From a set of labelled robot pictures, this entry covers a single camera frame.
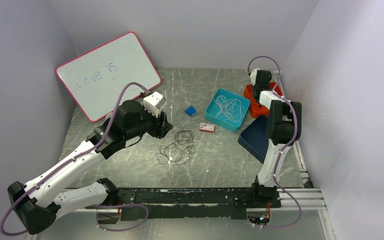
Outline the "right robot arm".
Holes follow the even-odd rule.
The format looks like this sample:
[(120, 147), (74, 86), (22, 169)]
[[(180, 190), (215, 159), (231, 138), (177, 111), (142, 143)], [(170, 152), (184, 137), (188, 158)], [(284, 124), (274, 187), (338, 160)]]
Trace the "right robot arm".
[(268, 200), (277, 197), (277, 177), (281, 166), (286, 154), (301, 134), (302, 104), (290, 101), (276, 92), (279, 78), (276, 79), (275, 85), (270, 87), (271, 71), (255, 68), (249, 73), (249, 77), (253, 98), (269, 110), (266, 124), (268, 148), (262, 169), (252, 185), (254, 190), (249, 197), (255, 207), (262, 207)]

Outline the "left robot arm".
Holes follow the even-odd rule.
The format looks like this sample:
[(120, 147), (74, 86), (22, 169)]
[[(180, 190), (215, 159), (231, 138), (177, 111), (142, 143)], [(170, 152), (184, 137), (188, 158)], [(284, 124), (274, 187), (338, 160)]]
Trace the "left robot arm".
[(141, 140), (145, 134), (164, 138), (173, 128), (163, 111), (165, 103), (163, 97), (155, 94), (142, 102), (124, 101), (62, 161), (26, 183), (12, 183), (7, 189), (11, 210), (25, 232), (38, 234), (78, 209), (94, 205), (112, 208), (119, 204), (119, 189), (107, 178), (75, 190), (66, 191), (66, 187), (91, 167), (125, 149), (129, 140)]

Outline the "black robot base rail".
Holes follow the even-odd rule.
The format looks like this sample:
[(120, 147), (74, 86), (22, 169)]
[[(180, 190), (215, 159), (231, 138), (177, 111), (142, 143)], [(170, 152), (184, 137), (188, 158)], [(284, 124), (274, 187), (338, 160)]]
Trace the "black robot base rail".
[(123, 205), (122, 221), (149, 219), (219, 218), (247, 219), (248, 209), (282, 206), (277, 189), (217, 188), (119, 188), (111, 191), (104, 206)]

